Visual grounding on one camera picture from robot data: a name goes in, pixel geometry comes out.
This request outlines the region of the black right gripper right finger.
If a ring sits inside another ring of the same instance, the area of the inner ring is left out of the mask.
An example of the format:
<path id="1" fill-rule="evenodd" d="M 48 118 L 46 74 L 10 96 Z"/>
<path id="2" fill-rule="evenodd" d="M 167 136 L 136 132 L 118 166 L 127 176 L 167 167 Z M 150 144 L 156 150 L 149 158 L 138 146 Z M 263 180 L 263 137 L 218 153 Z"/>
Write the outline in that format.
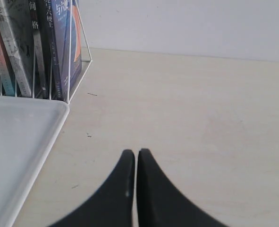
<path id="1" fill-rule="evenodd" d="M 136 203 L 140 227 L 225 226 L 184 196 L 147 148 L 138 153 Z"/>

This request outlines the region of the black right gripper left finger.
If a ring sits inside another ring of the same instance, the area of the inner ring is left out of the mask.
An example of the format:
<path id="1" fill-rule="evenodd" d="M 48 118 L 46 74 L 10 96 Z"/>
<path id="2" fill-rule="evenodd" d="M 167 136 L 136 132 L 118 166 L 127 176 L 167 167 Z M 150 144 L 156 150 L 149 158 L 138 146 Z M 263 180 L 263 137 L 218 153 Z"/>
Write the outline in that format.
<path id="1" fill-rule="evenodd" d="M 131 227 L 135 156 L 126 149 L 98 190 L 52 227 Z"/>

